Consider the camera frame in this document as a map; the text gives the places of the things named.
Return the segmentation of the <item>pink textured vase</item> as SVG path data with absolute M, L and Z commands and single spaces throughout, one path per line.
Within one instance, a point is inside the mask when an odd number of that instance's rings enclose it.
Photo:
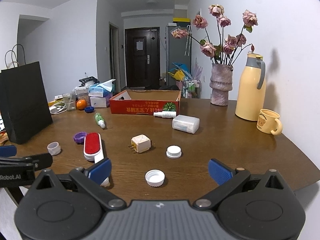
M 232 86 L 233 69 L 226 64 L 212 64 L 212 74 L 210 77 L 210 88 L 212 93 L 210 103 L 217 106 L 227 106 L 229 91 Z

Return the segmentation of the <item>yellow blue toy pile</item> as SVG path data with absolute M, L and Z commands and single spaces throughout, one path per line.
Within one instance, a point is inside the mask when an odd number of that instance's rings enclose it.
M 183 81 L 183 80 L 191 80 L 192 75 L 190 71 L 188 70 L 188 67 L 186 64 L 183 63 L 172 63 L 173 68 L 170 69 L 167 74 L 175 79 L 176 81 Z

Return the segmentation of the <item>white purple tissue box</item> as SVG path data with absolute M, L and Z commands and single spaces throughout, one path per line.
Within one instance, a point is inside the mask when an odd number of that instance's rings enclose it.
M 90 96 L 91 106 L 94 108 L 107 108 L 110 106 L 110 98 L 112 94 L 107 94 L 105 97 Z

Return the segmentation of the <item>white ridged bottle cap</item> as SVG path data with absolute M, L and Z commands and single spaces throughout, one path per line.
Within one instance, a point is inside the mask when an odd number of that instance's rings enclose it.
M 172 145 L 167 148 L 166 155 L 168 158 L 176 159 L 181 157 L 182 151 L 179 146 Z

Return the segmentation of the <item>clear glass cup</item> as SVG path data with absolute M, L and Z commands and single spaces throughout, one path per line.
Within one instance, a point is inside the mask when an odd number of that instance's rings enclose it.
M 65 103 L 67 111 L 76 110 L 76 94 L 75 91 L 62 94 L 63 101 Z

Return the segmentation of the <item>red cardboard box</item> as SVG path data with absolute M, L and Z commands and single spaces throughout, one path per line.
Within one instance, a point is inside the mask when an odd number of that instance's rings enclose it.
M 110 98 L 112 114 L 153 115 L 154 112 L 179 112 L 180 90 L 127 89 Z

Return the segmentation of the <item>black paper bag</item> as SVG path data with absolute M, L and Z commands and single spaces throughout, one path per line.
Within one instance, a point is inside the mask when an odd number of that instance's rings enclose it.
M 16 144 L 53 123 L 39 61 L 1 70 L 1 116 Z

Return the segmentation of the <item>yellow bear mug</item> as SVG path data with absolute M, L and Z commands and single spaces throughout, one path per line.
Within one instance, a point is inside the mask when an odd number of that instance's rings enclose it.
M 258 120 L 257 129 L 266 134 L 280 135 L 283 131 L 280 115 L 270 109 L 261 109 Z

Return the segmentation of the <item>yellow thermos jug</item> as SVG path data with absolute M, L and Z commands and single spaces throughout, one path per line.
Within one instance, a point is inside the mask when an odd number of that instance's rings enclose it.
M 263 56 L 248 53 L 246 65 L 240 77 L 236 116 L 248 121 L 257 121 L 264 105 L 265 94 L 266 66 Z

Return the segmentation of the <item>white translucent plastic box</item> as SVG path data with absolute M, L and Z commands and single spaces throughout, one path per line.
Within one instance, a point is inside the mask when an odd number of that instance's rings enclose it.
M 200 119 L 193 116 L 178 115 L 172 120 L 173 129 L 190 134 L 195 134 L 199 126 Z

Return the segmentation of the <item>grey refrigerator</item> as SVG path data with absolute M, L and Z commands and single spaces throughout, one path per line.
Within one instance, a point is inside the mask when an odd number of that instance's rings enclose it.
M 177 26 L 167 26 L 166 29 L 166 82 L 168 86 L 175 85 L 175 79 L 168 74 L 175 68 L 173 63 L 185 64 L 187 70 L 191 72 L 191 53 L 185 53 L 187 38 L 174 38 L 171 32 L 177 27 L 187 28 L 189 22 L 177 22 Z

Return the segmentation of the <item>white spray bottle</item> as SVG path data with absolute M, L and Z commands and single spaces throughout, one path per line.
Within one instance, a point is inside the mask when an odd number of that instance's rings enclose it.
M 159 118 L 175 118 L 176 112 L 175 111 L 162 111 L 162 112 L 154 112 L 153 116 L 159 117 Z

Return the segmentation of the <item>dried pink roses bouquet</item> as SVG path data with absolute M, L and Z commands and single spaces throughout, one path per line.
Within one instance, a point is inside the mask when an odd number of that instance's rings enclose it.
M 201 52 L 210 58 L 212 63 L 225 64 L 232 66 L 241 52 L 249 47 L 250 53 L 253 53 L 255 47 L 253 44 L 247 43 L 247 38 L 244 35 L 244 31 L 251 33 L 253 27 L 258 25 L 257 15 L 249 10 L 245 10 L 242 13 L 242 28 L 238 35 L 232 36 L 225 34 L 225 28 L 231 25 L 231 20 L 225 15 L 225 9 L 220 4 L 212 4 L 208 7 L 209 14 L 216 19 L 217 32 L 219 36 L 219 42 L 214 44 L 208 34 L 208 21 L 197 14 L 192 21 L 192 25 L 196 29 L 203 29 L 206 32 L 206 38 L 197 40 L 193 37 L 191 30 L 188 28 L 177 27 L 171 31 L 171 35 L 175 39 L 187 38 L 188 40 L 194 40 L 199 46 Z

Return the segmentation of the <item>green small bottle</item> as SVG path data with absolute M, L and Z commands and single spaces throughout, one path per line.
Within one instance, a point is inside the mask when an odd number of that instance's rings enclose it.
M 102 129 L 106 127 L 106 122 L 100 113 L 95 113 L 94 118 L 99 127 Z

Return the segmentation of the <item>purple bottle cap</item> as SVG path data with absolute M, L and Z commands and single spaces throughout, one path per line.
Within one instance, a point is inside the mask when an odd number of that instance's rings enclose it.
M 86 132 L 78 132 L 73 136 L 73 140 L 76 144 L 83 144 L 86 135 L 87 135 Z

